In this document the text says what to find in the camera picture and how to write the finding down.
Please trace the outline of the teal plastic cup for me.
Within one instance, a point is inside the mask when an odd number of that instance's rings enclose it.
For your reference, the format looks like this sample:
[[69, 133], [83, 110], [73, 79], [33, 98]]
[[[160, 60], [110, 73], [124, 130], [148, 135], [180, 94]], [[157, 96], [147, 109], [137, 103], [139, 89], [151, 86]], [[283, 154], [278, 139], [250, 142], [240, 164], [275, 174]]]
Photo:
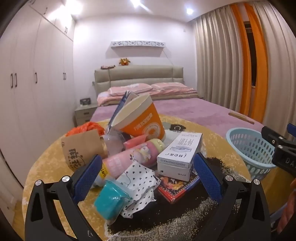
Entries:
[[94, 202], [94, 207], [107, 223], [112, 224], [131, 200], [129, 191], [124, 186], [116, 180], [107, 179]]

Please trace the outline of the brown paper bag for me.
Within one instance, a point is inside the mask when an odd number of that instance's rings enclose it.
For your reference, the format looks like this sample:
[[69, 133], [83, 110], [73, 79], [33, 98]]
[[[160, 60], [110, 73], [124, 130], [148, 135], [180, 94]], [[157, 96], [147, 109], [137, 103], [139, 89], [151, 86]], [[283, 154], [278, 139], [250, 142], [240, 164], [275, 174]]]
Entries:
[[61, 145], [66, 164], [72, 171], [88, 164], [95, 155], [102, 159], [108, 156], [106, 143], [97, 130], [63, 137]]

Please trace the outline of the colourful patterned box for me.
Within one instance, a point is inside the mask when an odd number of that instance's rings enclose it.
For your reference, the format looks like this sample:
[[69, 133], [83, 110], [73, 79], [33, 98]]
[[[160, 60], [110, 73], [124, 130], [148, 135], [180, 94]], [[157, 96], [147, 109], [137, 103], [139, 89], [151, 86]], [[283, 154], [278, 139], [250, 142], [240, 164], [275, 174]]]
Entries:
[[158, 186], [158, 192], [170, 203], [174, 204], [180, 198], [182, 198], [187, 191], [193, 189], [199, 182], [200, 178], [194, 172], [191, 173], [188, 182], [173, 179], [170, 177], [158, 175], [161, 181]]

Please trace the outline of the white medicine box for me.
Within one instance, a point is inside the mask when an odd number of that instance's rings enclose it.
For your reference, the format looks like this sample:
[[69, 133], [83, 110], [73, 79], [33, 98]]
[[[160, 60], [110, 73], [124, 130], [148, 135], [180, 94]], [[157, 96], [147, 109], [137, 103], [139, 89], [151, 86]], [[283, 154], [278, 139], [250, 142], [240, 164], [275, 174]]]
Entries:
[[158, 174], [188, 182], [193, 158], [203, 144], [202, 133], [181, 132], [157, 156]]

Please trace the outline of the clear plastic bottle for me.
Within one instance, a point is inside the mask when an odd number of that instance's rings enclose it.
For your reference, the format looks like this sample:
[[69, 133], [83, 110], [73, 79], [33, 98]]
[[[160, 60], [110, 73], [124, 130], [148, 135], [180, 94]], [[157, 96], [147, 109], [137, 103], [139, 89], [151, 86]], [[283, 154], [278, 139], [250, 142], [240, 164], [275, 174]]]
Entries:
[[114, 133], [113, 135], [103, 135], [102, 139], [109, 157], [126, 150], [125, 142], [129, 141], [131, 136], [126, 133]]

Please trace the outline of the white dotted wrapper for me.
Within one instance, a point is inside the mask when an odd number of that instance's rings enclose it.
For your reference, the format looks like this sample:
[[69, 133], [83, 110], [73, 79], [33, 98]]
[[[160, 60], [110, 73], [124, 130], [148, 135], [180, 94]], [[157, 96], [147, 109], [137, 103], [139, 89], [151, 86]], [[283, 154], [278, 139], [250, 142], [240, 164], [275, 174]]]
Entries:
[[117, 182], [127, 191], [130, 199], [123, 206], [121, 216], [133, 218], [133, 214], [154, 202], [154, 190], [160, 185], [155, 172], [134, 161], [118, 178]]

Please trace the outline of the orange plastic bag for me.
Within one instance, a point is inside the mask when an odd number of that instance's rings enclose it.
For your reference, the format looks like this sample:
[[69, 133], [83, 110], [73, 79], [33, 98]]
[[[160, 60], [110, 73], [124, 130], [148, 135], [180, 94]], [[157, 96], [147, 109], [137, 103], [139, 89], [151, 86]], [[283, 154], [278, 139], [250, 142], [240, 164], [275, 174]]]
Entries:
[[67, 134], [65, 136], [69, 137], [69, 136], [72, 136], [75, 134], [85, 133], [85, 132], [92, 131], [92, 130], [96, 130], [100, 136], [105, 134], [105, 130], [101, 125], [99, 125], [98, 123], [89, 121], [81, 126], [73, 128], [72, 130], [67, 132]]

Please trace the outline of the pink yogurt drink bottle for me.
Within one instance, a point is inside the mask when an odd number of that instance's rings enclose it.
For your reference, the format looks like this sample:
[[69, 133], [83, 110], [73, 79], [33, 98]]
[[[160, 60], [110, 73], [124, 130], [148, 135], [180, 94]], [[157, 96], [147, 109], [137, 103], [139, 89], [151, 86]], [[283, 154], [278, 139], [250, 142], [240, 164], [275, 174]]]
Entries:
[[134, 162], [150, 168], [157, 162], [157, 156], [165, 149], [165, 144], [154, 138], [131, 149], [115, 154], [103, 160], [102, 169], [96, 177], [93, 186], [102, 187], [106, 176], [117, 179]]

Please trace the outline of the pink snack packet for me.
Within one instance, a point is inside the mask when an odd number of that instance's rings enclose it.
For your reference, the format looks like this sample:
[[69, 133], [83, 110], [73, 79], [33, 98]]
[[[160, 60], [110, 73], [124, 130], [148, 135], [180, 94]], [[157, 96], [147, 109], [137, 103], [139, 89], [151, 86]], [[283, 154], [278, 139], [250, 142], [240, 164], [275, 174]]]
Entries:
[[147, 139], [147, 135], [141, 135], [138, 137], [131, 138], [130, 140], [123, 143], [126, 150], [134, 148], [140, 144], [143, 144]]

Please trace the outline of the orange paper cup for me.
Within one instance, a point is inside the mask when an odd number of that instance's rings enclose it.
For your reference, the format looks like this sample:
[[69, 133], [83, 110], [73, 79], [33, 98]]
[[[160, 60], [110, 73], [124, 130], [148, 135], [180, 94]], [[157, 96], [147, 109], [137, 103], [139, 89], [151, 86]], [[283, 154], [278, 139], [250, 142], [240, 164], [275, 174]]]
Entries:
[[133, 137], [147, 135], [147, 138], [165, 139], [165, 130], [153, 100], [149, 94], [140, 95], [114, 117], [111, 129], [127, 133]]

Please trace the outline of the blue white carton box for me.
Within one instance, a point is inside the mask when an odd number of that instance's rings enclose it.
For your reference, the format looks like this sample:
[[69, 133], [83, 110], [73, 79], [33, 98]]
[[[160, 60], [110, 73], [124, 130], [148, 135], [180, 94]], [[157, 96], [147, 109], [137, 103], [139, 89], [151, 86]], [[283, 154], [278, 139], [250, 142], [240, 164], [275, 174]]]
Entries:
[[122, 97], [121, 101], [119, 102], [117, 108], [115, 109], [115, 112], [113, 113], [108, 125], [107, 125], [107, 128], [106, 128], [106, 133], [109, 134], [109, 132], [111, 131], [112, 129], [112, 122], [113, 120], [115, 119], [115, 117], [117, 116], [117, 114], [119, 113], [119, 111], [126, 105], [128, 104], [129, 102], [131, 102], [133, 99], [135, 99], [136, 97], [138, 97], [138, 94], [132, 92], [132, 91], [126, 91], [124, 96]]

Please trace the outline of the light blue laundry basket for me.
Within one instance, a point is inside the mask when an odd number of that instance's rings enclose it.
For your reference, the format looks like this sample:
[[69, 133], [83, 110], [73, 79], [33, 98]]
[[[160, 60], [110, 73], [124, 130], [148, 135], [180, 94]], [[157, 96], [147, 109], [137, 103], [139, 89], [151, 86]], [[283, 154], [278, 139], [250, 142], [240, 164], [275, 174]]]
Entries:
[[239, 154], [252, 179], [263, 180], [276, 167], [272, 163], [275, 147], [260, 132], [250, 128], [232, 128], [226, 140]]

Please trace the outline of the wooden bed brush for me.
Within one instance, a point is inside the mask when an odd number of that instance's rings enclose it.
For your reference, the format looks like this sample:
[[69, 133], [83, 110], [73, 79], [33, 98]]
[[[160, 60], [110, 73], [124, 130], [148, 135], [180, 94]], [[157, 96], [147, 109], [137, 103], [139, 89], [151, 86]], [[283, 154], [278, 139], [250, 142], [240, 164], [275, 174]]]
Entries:
[[232, 117], [235, 117], [235, 118], [237, 118], [237, 119], [239, 119], [239, 120], [242, 120], [242, 121], [245, 121], [245, 122], [247, 122], [247, 123], [250, 123], [250, 124], [254, 124], [254, 121], [252, 121], [252, 120], [249, 120], [246, 116], [244, 116], [244, 115], [242, 115], [242, 114], [239, 114], [239, 113], [236, 113], [236, 112], [229, 112], [228, 113], [228, 115], [229, 116], [232, 116]]

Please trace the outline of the grey bedside table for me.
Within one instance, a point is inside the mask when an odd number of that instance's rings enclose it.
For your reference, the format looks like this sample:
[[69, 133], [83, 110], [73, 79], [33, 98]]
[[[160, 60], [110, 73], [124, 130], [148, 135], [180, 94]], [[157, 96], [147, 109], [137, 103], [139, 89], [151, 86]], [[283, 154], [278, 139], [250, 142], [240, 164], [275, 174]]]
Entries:
[[98, 105], [90, 104], [90, 105], [82, 105], [76, 108], [74, 112], [75, 123], [76, 126], [81, 126], [87, 122], [89, 122], [96, 111]]

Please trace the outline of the small black clock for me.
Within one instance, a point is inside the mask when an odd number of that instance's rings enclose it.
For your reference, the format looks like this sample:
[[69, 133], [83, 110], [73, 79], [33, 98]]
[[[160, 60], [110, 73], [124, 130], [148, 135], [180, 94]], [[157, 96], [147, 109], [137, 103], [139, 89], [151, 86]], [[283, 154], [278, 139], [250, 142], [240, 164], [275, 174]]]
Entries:
[[81, 106], [90, 105], [90, 104], [91, 104], [91, 98], [80, 99], [80, 105]]

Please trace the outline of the pink folded blanket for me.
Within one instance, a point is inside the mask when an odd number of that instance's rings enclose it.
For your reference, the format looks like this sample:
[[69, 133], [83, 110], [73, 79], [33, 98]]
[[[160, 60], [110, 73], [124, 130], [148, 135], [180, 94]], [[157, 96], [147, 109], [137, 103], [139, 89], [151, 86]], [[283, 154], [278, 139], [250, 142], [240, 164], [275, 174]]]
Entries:
[[[181, 90], [165, 90], [159, 91], [153, 88], [152, 91], [138, 93], [138, 95], [142, 94], [150, 94], [152, 100], [165, 100], [165, 99], [182, 99], [182, 98], [199, 98], [197, 90], [193, 88], [181, 89]], [[97, 97], [98, 106], [108, 106], [119, 104], [123, 95], [120, 96], [110, 96], [108, 90], [102, 92]]]

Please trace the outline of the bed with purple cover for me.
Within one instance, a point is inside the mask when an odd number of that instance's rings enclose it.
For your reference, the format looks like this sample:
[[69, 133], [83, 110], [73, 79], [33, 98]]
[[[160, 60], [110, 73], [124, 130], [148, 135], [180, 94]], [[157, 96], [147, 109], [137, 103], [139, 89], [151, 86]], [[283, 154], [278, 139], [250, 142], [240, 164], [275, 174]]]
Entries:
[[174, 116], [199, 125], [225, 137], [231, 128], [250, 128], [261, 131], [263, 124], [240, 120], [229, 113], [231, 110], [199, 98], [155, 100], [158, 114]]

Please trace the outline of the white wardrobe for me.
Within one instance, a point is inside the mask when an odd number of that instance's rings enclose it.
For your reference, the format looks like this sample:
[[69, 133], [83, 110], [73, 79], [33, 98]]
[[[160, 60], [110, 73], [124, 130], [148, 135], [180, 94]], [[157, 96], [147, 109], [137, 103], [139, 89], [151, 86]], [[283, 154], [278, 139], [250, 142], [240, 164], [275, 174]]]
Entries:
[[1, 35], [1, 151], [21, 185], [74, 126], [74, 28], [63, 1], [27, 1]]

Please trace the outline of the beige padded headboard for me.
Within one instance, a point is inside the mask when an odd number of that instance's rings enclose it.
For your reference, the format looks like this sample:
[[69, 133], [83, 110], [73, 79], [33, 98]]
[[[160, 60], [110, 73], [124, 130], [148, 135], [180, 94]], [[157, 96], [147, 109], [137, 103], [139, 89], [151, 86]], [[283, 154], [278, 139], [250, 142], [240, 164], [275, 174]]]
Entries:
[[168, 65], [130, 65], [111, 69], [98, 69], [92, 82], [98, 95], [111, 87], [121, 87], [136, 83], [155, 84], [161, 82], [179, 82], [184, 84], [183, 68]]

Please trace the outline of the pink left pillow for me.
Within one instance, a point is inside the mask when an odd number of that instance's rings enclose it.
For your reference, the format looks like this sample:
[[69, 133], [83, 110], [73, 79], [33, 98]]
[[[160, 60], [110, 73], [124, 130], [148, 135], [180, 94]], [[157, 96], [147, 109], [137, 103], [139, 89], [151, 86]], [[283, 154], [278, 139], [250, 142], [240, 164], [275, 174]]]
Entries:
[[135, 94], [152, 91], [153, 87], [145, 83], [136, 83], [126, 86], [115, 86], [108, 90], [110, 96], [124, 95], [126, 91], [134, 92]]

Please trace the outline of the pink pillow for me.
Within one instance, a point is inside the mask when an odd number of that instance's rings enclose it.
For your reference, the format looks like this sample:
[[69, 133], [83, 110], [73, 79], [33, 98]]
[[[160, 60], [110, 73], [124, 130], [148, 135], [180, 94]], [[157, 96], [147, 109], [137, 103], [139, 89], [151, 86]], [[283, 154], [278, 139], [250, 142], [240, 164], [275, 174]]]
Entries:
[[188, 89], [186, 85], [179, 82], [155, 83], [155, 84], [152, 84], [151, 87], [159, 91]]
[[126, 91], [134, 92], [135, 94], [152, 91], [153, 87], [145, 83], [136, 83], [126, 86], [115, 86], [108, 90], [110, 96], [124, 95]]

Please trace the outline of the pink right pillow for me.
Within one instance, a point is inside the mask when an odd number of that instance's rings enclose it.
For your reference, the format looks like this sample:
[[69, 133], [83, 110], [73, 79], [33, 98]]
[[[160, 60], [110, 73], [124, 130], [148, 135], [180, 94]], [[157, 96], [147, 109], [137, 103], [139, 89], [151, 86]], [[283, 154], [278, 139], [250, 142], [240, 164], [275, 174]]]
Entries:
[[155, 83], [155, 84], [152, 84], [151, 87], [159, 91], [188, 89], [186, 85], [179, 82]]

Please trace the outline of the beige curtain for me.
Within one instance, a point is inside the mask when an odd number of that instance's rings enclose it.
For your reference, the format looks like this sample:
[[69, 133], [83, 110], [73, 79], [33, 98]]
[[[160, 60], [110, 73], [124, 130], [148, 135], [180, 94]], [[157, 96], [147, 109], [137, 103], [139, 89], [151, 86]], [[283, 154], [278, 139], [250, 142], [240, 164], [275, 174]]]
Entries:
[[198, 91], [288, 137], [295, 123], [295, 33], [269, 1], [230, 4], [194, 20]]

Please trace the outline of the dark object on headboard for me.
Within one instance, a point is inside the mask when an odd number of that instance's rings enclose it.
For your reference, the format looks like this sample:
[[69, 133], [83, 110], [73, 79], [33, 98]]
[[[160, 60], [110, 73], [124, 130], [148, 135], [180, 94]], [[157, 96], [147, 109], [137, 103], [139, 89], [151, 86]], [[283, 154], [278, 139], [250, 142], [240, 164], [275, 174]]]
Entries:
[[115, 67], [116, 67], [115, 65], [110, 65], [110, 66], [103, 65], [103, 66], [100, 67], [100, 69], [101, 70], [107, 70], [107, 69], [112, 69], [112, 68], [115, 68]]

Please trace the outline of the orange plush toy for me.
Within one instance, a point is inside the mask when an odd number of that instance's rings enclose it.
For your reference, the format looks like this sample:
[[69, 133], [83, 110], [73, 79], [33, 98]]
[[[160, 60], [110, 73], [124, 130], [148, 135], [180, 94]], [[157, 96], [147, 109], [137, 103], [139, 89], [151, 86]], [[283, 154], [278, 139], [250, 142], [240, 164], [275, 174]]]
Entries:
[[119, 65], [121, 65], [121, 66], [128, 66], [129, 63], [130, 63], [130, 61], [127, 58], [121, 58], [119, 60]]

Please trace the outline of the white decorated wall shelf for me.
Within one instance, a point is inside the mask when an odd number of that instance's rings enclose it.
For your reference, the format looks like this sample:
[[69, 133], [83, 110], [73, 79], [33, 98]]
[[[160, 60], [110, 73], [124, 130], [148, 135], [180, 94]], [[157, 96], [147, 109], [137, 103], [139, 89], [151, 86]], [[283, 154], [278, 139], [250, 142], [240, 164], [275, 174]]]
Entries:
[[111, 48], [117, 47], [155, 47], [165, 48], [165, 42], [158, 41], [112, 41], [110, 44]]

